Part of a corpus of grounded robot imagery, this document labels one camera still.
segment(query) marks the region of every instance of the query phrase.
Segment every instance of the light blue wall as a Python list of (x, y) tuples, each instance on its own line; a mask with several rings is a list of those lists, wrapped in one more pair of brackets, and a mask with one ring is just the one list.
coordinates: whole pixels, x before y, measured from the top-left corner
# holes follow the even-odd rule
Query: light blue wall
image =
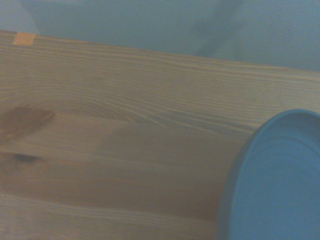
[(0, 29), (320, 71), (319, 0), (223, 3), (0, 0)]

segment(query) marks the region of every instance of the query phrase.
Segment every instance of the blue lid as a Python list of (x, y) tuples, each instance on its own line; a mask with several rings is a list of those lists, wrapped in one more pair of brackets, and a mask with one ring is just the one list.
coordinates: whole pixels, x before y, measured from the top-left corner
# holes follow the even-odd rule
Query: blue lid
[(234, 161), (220, 200), (218, 240), (320, 240), (320, 115), (282, 112)]

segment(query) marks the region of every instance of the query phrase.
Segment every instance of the orange sticker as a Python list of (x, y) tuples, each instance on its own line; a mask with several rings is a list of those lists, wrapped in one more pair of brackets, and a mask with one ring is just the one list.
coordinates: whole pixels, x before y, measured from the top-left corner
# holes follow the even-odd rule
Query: orange sticker
[(13, 44), (30, 46), (34, 43), (35, 37), (36, 37), (35, 33), (17, 32), (14, 37)]

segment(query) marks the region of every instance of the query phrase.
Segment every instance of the blue plate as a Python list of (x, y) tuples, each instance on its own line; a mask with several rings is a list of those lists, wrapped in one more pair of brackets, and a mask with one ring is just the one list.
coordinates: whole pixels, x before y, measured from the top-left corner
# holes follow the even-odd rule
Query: blue plate
[(234, 161), (220, 200), (218, 240), (320, 240), (320, 115), (282, 112)]

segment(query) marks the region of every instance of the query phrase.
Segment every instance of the blue plastic lid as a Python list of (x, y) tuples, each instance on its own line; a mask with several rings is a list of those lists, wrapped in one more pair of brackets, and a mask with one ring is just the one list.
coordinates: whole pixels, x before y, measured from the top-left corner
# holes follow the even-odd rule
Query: blue plastic lid
[(218, 240), (320, 240), (320, 115), (282, 112), (234, 161), (220, 200)]

